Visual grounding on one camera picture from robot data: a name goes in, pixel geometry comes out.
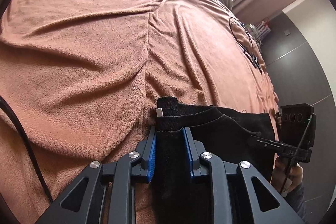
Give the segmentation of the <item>person right hand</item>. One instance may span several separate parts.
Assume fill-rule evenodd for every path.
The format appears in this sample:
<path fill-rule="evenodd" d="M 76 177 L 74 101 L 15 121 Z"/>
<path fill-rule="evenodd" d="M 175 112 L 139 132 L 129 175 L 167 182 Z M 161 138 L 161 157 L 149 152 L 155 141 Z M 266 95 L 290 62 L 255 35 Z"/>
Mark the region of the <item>person right hand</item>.
<path fill-rule="evenodd" d="M 287 159 L 277 157 L 274 161 L 271 185 L 280 193 L 289 193 L 303 181 L 303 168 L 299 164 L 288 166 Z"/>

